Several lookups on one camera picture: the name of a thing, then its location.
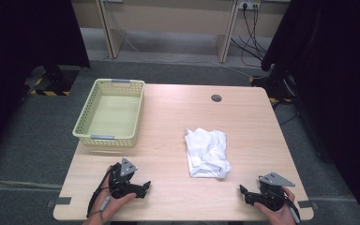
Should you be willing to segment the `black curtain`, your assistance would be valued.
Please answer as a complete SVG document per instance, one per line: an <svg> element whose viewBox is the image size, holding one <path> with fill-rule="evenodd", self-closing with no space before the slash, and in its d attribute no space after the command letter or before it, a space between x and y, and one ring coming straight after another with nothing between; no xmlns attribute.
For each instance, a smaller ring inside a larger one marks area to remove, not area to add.
<svg viewBox="0 0 360 225"><path fill-rule="evenodd" d="M0 0L0 135L34 68L89 67L71 0Z"/></svg>
<svg viewBox="0 0 360 225"><path fill-rule="evenodd" d="M319 148L360 204L360 0L290 0L262 69L291 75Z"/></svg>

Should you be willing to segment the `white t-shirt blue print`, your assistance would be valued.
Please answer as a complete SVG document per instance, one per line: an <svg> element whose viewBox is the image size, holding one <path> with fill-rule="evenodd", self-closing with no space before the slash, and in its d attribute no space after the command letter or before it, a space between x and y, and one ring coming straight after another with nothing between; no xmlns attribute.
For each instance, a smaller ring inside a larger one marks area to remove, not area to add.
<svg viewBox="0 0 360 225"><path fill-rule="evenodd" d="M226 157L227 135L220 130L188 129L185 136L188 172L194 178L224 179L232 167Z"/></svg>

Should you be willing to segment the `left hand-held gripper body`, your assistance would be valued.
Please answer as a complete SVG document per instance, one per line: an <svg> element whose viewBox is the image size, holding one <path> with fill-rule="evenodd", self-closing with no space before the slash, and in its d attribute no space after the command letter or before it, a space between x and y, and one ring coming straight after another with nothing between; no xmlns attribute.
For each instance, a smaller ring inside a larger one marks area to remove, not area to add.
<svg viewBox="0 0 360 225"><path fill-rule="evenodd" d="M137 167L127 158L112 165L109 171L109 190L115 199L120 199L129 193L137 193L138 189L130 183L130 179L137 171Z"/></svg>

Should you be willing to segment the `pale yellow plastic basket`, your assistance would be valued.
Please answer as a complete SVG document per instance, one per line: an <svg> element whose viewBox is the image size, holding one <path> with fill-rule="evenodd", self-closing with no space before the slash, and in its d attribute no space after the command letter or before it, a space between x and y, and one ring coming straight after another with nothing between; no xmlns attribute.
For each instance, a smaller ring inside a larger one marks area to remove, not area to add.
<svg viewBox="0 0 360 225"><path fill-rule="evenodd" d="M133 147L143 96L144 81L95 80L72 134L88 146Z"/></svg>

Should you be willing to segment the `person's right hand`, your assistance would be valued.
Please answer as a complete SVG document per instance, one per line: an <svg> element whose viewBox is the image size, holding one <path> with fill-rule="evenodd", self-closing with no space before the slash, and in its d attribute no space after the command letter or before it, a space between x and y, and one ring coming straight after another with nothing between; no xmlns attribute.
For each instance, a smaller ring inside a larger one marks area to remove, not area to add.
<svg viewBox="0 0 360 225"><path fill-rule="evenodd" d="M270 225L273 225L273 223L275 224L278 221L290 221L290 222L294 221L297 224L295 218L293 217L293 211L286 202L277 211L272 211L259 202L255 202L254 206L264 215L266 215L266 217L270 222Z"/></svg>

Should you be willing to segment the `black stand base hazard tape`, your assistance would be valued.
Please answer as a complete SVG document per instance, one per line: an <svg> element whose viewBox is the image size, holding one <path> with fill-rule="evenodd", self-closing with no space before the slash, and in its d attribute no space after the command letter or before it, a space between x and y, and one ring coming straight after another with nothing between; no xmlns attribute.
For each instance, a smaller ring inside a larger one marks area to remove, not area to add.
<svg viewBox="0 0 360 225"><path fill-rule="evenodd" d="M270 67L268 75L250 78L249 81L253 87L264 89L271 103L293 103L295 93L286 73L279 71L275 65Z"/></svg>
<svg viewBox="0 0 360 225"><path fill-rule="evenodd" d="M49 97L68 96L78 73L78 70L72 68L61 68L58 65L46 66L30 93Z"/></svg>

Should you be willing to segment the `beige wooden desk frame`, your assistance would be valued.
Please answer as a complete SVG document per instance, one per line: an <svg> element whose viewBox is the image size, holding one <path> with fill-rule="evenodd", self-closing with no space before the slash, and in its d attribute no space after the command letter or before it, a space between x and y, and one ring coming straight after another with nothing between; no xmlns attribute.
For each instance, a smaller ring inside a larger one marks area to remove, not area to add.
<svg viewBox="0 0 360 225"><path fill-rule="evenodd" d="M244 35L247 18L258 17L256 36L271 38L291 0L70 0L81 28L103 31L108 55L118 56L127 31L214 35L218 61L227 59L231 38Z"/></svg>

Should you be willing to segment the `grey tape strip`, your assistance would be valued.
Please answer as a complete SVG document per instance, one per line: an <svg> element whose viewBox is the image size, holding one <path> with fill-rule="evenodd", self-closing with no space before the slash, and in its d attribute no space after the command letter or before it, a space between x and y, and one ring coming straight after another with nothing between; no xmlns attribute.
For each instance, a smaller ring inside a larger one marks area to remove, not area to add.
<svg viewBox="0 0 360 225"><path fill-rule="evenodd" d="M298 201L298 205L300 208L312 208L313 210L317 210L319 205L311 200L308 201Z"/></svg>
<svg viewBox="0 0 360 225"><path fill-rule="evenodd" d="M54 208L57 204L59 205L67 205L70 204L71 198L70 197L59 197L53 200L48 200L46 207L47 208Z"/></svg>

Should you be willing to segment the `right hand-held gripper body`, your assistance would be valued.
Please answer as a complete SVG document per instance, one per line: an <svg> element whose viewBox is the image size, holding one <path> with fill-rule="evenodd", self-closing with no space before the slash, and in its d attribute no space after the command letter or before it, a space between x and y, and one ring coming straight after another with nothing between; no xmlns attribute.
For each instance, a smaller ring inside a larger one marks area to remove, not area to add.
<svg viewBox="0 0 360 225"><path fill-rule="evenodd" d="M258 181L260 182L262 204L272 211L279 210L283 204L288 201L283 188L295 186L294 182L275 172L260 175Z"/></svg>

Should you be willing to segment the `person's left hand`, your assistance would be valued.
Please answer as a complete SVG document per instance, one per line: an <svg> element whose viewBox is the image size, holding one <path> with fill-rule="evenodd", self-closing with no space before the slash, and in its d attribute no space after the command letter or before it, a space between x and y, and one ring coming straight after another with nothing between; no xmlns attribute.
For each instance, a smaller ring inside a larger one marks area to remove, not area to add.
<svg viewBox="0 0 360 225"><path fill-rule="evenodd" d="M104 179L101 187L102 190L97 195L88 218L100 217L104 220L105 224L113 218L122 206L133 200L136 194L129 193L120 199L115 199L109 191L109 181L107 178Z"/></svg>

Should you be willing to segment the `white wall socket strip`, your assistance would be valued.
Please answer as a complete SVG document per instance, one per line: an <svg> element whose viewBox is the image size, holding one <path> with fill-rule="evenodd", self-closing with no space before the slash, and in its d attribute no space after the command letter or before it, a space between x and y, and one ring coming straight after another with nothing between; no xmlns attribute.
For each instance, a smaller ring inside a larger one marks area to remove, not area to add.
<svg viewBox="0 0 360 225"><path fill-rule="evenodd" d="M244 10L256 10L260 7L261 0L239 0L238 8Z"/></svg>

